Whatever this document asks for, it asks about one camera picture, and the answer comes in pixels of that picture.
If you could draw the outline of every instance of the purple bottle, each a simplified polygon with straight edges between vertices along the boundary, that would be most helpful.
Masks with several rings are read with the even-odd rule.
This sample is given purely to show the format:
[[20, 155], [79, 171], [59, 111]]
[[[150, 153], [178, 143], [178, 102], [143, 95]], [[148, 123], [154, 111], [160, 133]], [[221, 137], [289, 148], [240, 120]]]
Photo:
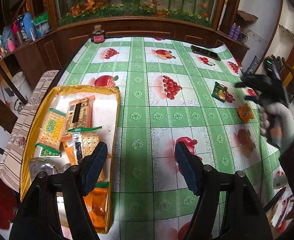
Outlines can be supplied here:
[[236, 23], [234, 23], [230, 28], [230, 32], [228, 34], [228, 37], [232, 38], [235, 34], [236, 29], [237, 29], [237, 25], [236, 25]]
[[239, 35], [241, 33], [241, 28], [238, 26], [235, 30], [234, 36], [232, 37], [235, 41], [238, 39]]

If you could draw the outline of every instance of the barcode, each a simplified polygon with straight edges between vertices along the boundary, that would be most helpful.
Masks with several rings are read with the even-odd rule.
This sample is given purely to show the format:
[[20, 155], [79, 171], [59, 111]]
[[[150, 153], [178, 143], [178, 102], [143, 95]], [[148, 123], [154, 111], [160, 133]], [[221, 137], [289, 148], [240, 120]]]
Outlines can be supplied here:
[[75, 142], [80, 142], [80, 133], [73, 133], [72, 134], [72, 141]]
[[74, 110], [75, 110], [75, 106], [76, 106], [76, 105], [71, 105], [71, 106], [69, 107], [69, 111], [74, 111]]
[[67, 146], [68, 147], [72, 147], [74, 144], [72, 143], [72, 141], [67, 142]]

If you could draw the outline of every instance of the white glove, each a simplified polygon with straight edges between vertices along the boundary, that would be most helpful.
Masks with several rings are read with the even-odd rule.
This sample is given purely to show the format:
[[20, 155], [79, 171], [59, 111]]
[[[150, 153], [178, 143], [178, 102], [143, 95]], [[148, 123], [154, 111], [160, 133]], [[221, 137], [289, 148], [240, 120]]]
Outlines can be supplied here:
[[[266, 130], [269, 128], [269, 121], [265, 109], [262, 107], [260, 112], [260, 123], [262, 136], [266, 135]], [[267, 112], [274, 115], [279, 115], [282, 118], [281, 126], [283, 130], [283, 138], [281, 141], [280, 152], [285, 152], [294, 141], [294, 117], [290, 110], [281, 103], [273, 103], [267, 106]]]

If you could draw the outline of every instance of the red label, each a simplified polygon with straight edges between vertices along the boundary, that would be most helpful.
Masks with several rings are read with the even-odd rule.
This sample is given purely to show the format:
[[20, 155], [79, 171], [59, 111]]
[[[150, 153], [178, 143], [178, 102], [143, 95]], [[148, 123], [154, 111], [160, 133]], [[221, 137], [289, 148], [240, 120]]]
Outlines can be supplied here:
[[94, 36], [94, 42], [95, 43], [100, 43], [100, 42], [103, 42], [105, 41], [105, 37], [103, 34], [100, 34], [98, 36]]

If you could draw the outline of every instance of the person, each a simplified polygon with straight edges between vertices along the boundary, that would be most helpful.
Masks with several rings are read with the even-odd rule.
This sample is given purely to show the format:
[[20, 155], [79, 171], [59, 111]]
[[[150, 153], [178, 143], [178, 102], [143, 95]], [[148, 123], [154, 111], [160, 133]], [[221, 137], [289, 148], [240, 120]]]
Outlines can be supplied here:
[[[281, 149], [279, 162], [283, 168], [288, 184], [294, 195], [294, 118], [290, 110], [281, 103], [273, 103], [267, 106], [266, 109], [261, 108], [260, 120], [262, 136], [266, 135], [270, 123], [268, 121], [267, 112], [274, 115], [279, 115], [282, 118], [283, 137], [281, 141]], [[287, 229], [279, 236], [278, 240], [290, 239], [294, 240], [294, 218]]]

